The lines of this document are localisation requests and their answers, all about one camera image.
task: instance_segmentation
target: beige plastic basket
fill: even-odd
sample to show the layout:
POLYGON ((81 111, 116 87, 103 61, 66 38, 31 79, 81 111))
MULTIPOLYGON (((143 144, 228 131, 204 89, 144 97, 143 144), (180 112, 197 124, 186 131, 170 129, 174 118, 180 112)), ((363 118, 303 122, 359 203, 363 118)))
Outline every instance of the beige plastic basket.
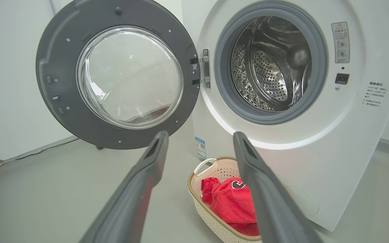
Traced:
POLYGON ((260 235, 248 236, 236 231, 219 218, 213 211, 211 211, 209 205, 202 202, 201 182, 202 179, 208 177, 216 177, 221 183, 228 178, 239 177, 236 160, 231 157, 221 157, 202 161, 202 163, 196 167, 194 172, 191 173, 188 178, 188 191, 193 197, 194 206, 196 207, 196 211, 198 211, 199 216, 224 243, 262 242, 260 235), (208 162, 211 162, 213 165, 198 173, 199 169, 208 162))

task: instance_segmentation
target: white basket handle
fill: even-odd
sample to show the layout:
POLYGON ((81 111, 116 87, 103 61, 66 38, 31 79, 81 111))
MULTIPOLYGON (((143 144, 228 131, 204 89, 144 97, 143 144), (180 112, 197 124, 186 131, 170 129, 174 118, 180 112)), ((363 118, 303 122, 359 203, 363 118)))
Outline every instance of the white basket handle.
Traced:
POLYGON ((217 165, 217 159, 207 159, 207 160, 204 160, 202 161, 197 167, 196 169, 193 171, 195 177, 199 177, 200 175, 202 175, 203 173, 205 173, 207 170, 211 169, 212 167, 215 167, 215 166, 218 166, 217 165), (205 164, 207 164, 208 162, 213 162, 213 165, 208 167, 206 170, 202 171, 200 174, 197 174, 198 170, 204 166, 205 164))

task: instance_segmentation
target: laundry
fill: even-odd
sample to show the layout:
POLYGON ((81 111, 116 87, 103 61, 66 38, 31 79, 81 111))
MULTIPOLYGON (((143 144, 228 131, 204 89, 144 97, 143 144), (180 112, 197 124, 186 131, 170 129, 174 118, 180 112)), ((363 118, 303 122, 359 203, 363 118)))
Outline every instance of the laundry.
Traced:
POLYGON ((205 178, 201 190, 202 201, 228 225, 244 235, 259 235, 252 194, 241 178, 229 178, 223 183, 217 178, 205 178))

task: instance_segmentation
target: metal hinge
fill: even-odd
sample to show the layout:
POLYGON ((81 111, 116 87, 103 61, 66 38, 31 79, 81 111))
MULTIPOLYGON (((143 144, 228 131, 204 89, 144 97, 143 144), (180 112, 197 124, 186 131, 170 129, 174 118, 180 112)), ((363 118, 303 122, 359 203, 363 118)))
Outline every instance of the metal hinge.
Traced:
POLYGON ((201 78, 193 80, 193 85, 199 85, 205 83, 207 88, 211 88, 210 82, 210 50, 204 49, 202 51, 202 57, 190 59, 190 64, 199 64, 199 69, 201 70, 201 78))

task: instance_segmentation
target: door glass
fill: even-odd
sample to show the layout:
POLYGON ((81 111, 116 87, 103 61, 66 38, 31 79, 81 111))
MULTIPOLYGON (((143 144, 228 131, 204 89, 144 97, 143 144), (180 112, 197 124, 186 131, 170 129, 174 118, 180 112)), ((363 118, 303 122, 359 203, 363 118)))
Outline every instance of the door glass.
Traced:
POLYGON ((268 112, 292 107, 310 83, 312 57, 301 31, 273 16, 259 17, 233 48, 232 78, 240 95, 268 112))
POLYGON ((126 129, 146 129, 176 110, 183 75, 158 36, 120 26, 101 32, 85 46, 77 83, 85 103, 103 120, 126 129))

